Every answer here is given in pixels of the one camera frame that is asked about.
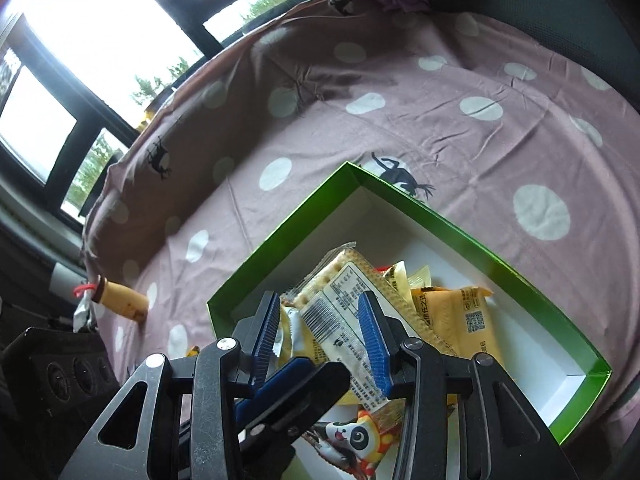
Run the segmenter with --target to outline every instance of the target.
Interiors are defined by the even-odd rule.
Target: window frame
[[[287,0],[273,9],[267,10],[233,33],[222,42],[218,41],[204,23],[220,10],[238,0],[155,0],[162,10],[182,29],[193,44],[201,51],[200,59],[180,76],[171,86],[179,86],[188,75],[196,72],[206,61],[219,54],[224,48],[254,28],[283,14],[295,4],[304,0]],[[76,124],[66,138],[47,182],[43,184],[26,168],[13,153],[0,144],[0,168],[21,192],[37,205],[61,220],[78,233],[82,224],[61,208],[66,192],[86,158],[100,131],[106,128],[114,137],[130,148],[140,133],[130,126],[111,107],[84,85],[60,60],[42,43],[22,14],[15,21],[4,41],[49,93],[76,119]],[[113,164],[112,158],[104,168],[100,178],[89,193],[81,211],[85,212],[95,203],[99,193],[96,187],[104,185],[107,168]]]

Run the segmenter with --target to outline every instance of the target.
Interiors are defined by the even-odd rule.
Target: polka dot sheet
[[[239,41],[110,171],[87,264],[150,309],[137,326],[97,308],[117,376],[213,341],[206,301],[351,160],[567,314],[616,371],[603,413],[640,371],[638,114],[597,74],[484,16],[374,0],[353,12],[310,2]]]

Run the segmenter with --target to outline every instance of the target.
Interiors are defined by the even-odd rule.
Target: green box
[[[218,337],[254,313],[265,290],[284,292],[345,242],[374,266],[431,267],[434,284],[481,285],[505,368],[564,441],[611,369],[576,326],[516,270],[428,206],[345,162],[239,267],[209,301]]]

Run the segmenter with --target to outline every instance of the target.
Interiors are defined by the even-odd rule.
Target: food wrapper
[[[413,303],[411,296],[411,286],[409,286],[409,279],[406,275],[406,268],[404,267],[404,261],[401,260],[396,264],[393,264],[385,272],[382,273],[382,277],[387,280],[391,286],[398,291],[398,294],[402,296],[409,305]]]
[[[358,480],[367,480],[375,475],[398,433],[399,426],[380,431],[371,414],[360,407],[357,418],[347,422],[316,422],[302,438],[328,463]]]
[[[431,269],[428,265],[425,265],[409,276],[407,281],[409,282],[409,288],[431,286]]]
[[[315,365],[329,360],[300,316],[300,311],[283,298],[280,300],[280,324],[273,352],[278,358],[276,365],[278,369],[293,357],[308,357]],[[338,404],[358,404],[359,402],[358,397],[349,390],[340,398]]]
[[[357,317],[358,297],[365,290],[375,293],[385,315],[400,319],[409,335],[420,337],[440,352],[455,353],[353,244],[329,252],[313,272],[287,293],[287,300],[299,309],[327,357],[348,368],[351,390],[380,431],[386,432],[401,422],[404,402],[389,401],[371,375]]]
[[[412,289],[416,311],[460,357],[487,352],[504,365],[484,299],[491,294],[479,286]]]

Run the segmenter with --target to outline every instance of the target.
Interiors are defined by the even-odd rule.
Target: barcode
[[[484,329],[484,317],[481,310],[475,312],[469,312],[465,314],[466,318],[466,331],[469,333],[477,332]]]
[[[320,344],[341,328],[341,317],[324,297],[315,300],[302,314],[302,319]]]

